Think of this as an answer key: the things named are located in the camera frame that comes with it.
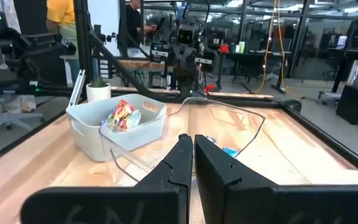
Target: white plastic bin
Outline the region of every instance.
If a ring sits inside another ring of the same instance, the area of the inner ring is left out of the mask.
[[[102,162],[111,159],[104,153],[100,138],[99,128],[102,120],[106,119],[111,110],[125,100],[135,110],[139,110],[142,118],[138,126],[125,132],[113,133],[108,128],[101,128],[109,139],[125,150],[133,150],[148,144],[161,137],[163,124],[161,119],[165,117],[165,104],[138,94],[128,94],[110,98],[107,100],[84,103],[71,106],[66,109],[73,132],[74,142],[90,159]]]

